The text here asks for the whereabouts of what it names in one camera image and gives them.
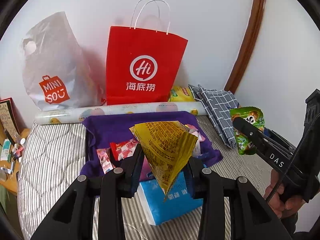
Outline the person right hand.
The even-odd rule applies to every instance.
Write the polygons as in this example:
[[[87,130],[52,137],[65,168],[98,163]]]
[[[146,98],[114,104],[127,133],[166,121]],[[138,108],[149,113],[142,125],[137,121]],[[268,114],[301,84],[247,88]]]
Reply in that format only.
[[[270,185],[265,190],[264,198],[266,199],[276,186],[280,175],[277,171],[271,171]],[[286,218],[297,213],[299,209],[306,203],[301,196],[293,196],[285,203],[280,200],[280,196],[284,193],[285,187],[281,183],[274,193],[270,201],[268,202],[271,209],[277,215],[278,218]]]

